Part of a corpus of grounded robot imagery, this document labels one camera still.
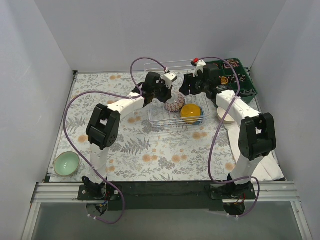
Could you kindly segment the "yellow bowl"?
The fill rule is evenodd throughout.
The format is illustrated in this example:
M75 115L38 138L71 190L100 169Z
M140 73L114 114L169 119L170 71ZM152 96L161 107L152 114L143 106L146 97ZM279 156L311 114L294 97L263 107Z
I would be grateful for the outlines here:
M199 123L202 116L202 109L193 103L186 104L180 110L180 117L189 125L196 125Z

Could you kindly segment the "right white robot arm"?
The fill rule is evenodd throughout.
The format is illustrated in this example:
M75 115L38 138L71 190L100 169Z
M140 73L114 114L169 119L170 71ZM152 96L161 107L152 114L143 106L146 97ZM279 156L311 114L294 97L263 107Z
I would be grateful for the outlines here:
M202 59L191 63L194 73L184 75L179 92L185 96L204 93L214 104L226 111L239 126L238 148L240 155L235 168L223 181L214 180L212 193L237 199L253 190L251 178L258 164L276 146L274 118L270 113L260 113L249 107L230 86L214 76L215 65Z

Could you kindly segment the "red patterned bowl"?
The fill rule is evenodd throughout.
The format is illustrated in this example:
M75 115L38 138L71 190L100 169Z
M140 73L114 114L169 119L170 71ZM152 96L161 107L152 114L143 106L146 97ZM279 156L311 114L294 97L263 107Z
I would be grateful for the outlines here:
M165 109L172 113L179 112L186 105L185 97L180 92L172 93L172 98L165 103Z

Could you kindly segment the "white wire dish rack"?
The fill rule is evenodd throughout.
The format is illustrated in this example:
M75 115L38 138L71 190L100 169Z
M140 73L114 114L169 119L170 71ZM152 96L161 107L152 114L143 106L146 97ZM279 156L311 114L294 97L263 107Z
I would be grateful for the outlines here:
M179 89L183 84L184 75L192 74L194 72L194 67L190 64L190 60L179 60L179 61L167 61L162 64L171 72L177 74L177 80L172 84L172 93L179 93ZM188 95L184 96L186 104L195 104L203 109L204 119L210 115L210 108L208 106L207 98L204 93L198 95ZM149 121L153 128L177 128L182 126L188 126L182 118L179 112L169 112L165 108L165 104L155 99L151 104L148 105L149 110Z

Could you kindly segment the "dark blue bowl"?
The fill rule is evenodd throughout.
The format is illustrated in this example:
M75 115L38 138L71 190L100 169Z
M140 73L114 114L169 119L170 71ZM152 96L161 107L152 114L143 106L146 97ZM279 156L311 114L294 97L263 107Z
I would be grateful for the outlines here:
M200 107L199 109L200 109L200 116L197 116L197 117L194 119L192 125L195 125L195 126L200 125L200 124L203 122L204 118L205 118L205 117L204 117L204 111L203 111L203 109L202 109L201 107Z

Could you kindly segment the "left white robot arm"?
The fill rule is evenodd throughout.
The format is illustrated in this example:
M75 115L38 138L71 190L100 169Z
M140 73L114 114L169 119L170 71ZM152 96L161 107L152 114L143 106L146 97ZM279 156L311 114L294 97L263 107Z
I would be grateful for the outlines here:
M173 82L177 79L177 74L172 71L164 75L148 72L145 81L139 83L124 99L95 106L86 129L90 143L90 172L89 176L82 177L87 191L95 200L103 199L107 193L107 155L118 137L120 121L130 113L146 107L154 99L166 103L172 98Z

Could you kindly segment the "green compartment tray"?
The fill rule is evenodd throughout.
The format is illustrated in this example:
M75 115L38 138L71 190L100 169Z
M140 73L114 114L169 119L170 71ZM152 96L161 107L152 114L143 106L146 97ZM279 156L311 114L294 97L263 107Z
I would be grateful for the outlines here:
M213 66L213 76L218 77L221 84L229 86L235 93L238 90L237 76L240 86L238 96L241 97L245 103L249 104L258 93L248 71L238 58L229 58L226 59L226 61L233 67L236 74L234 74L230 66L223 60L206 60L205 62L207 65Z

